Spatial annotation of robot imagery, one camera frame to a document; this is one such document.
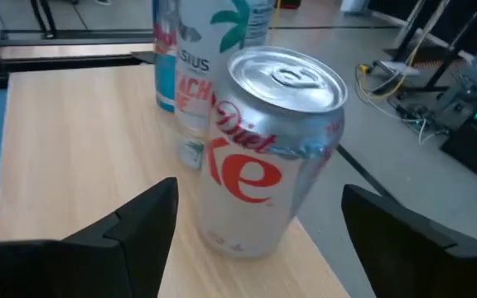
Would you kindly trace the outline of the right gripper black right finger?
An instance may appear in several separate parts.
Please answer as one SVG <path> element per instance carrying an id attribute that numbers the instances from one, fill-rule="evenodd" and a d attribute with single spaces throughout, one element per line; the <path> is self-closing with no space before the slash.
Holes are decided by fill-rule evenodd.
<path id="1" fill-rule="evenodd" d="M 456 245 L 431 220 L 357 185 L 343 188 L 350 240 L 378 298 L 431 298 L 446 250 Z"/>

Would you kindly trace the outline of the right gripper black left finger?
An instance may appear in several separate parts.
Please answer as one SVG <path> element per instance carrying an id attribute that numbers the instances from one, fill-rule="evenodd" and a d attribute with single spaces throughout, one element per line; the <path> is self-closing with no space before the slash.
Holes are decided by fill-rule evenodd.
<path id="1" fill-rule="evenodd" d="M 62 298 L 157 298 L 176 228 L 178 183 L 158 182 L 65 238 Z"/>

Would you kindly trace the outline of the silver Diet Coke can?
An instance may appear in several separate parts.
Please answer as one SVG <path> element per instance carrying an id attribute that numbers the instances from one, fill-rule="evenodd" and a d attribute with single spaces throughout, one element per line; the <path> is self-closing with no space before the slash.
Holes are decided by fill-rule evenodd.
<path id="1" fill-rule="evenodd" d="M 200 173 L 200 231 L 232 257 L 279 244 L 344 131 L 347 88 L 300 52 L 255 46 L 224 67 Z"/>

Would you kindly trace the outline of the blue silver Red Bull can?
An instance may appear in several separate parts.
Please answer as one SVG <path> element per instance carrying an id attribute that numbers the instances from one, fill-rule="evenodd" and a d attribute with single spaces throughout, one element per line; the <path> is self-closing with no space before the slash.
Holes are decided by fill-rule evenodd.
<path id="1" fill-rule="evenodd" d="M 177 0 L 152 0 L 157 104 L 175 110 Z"/>

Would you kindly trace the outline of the white Celsius can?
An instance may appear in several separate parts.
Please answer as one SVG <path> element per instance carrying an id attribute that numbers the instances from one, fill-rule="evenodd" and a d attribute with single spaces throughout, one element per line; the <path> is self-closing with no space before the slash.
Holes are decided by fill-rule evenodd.
<path id="1" fill-rule="evenodd" d="M 276 0 L 178 0 L 175 115 L 177 152 L 200 169 L 215 88 L 229 57 L 264 43 Z"/>

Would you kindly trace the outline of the wooden shelf with black frame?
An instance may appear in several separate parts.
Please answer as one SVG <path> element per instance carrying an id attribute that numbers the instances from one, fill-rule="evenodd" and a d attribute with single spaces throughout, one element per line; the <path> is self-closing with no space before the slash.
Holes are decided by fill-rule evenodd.
<path id="1" fill-rule="evenodd" d="M 199 174 L 176 157 L 175 119 L 157 106 L 153 80 L 150 65 L 11 75 L 0 241 L 64 238 L 174 176 L 179 207 L 159 298 L 349 298 L 298 221 L 267 257 L 206 245 Z"/>

